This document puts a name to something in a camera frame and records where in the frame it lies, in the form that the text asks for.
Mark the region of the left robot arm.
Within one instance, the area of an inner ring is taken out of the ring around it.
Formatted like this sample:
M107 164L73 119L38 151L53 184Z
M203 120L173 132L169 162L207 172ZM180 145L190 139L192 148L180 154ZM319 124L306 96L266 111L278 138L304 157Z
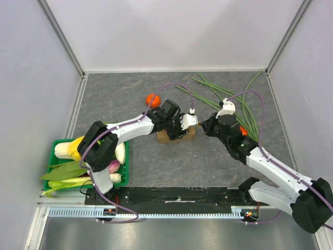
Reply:
M96 199L103 205L114 199L113 181L108 166L116 147L142 135L150 135L164 130L169 140L174 141L188 134L189 128L198 124L195 110L180 112L179 106L166 100L161 107L149 109L143 114L115 124L106 125L101 121L92 124L77 147L81 160L86 163L88 174L97 190Z

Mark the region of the brown cardboard express box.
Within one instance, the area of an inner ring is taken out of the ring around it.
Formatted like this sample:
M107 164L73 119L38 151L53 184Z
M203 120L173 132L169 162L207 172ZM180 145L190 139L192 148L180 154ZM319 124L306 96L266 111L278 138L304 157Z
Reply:
M188 129L188 133L183 136L181 139L176 139L176 140L170 140L168 137L168 134L166 130L162 130L160 132L157 132L157 141L158 143L175 143L175 142L183 142L183 141L189 141L193 140L196 136L196 130L194 127L190 127Z

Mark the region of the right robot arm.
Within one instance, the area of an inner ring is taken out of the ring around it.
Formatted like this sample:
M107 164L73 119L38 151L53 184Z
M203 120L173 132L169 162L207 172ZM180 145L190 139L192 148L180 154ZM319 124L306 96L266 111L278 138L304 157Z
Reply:
M239 201L265 203L289 214L304 231L314 234L332 217L332 189L323 178L313 180L269 154L245 134L234 115L212 114L200 124L205 135L218 138L232 158L262 173L277 186L250 178L239 188Z

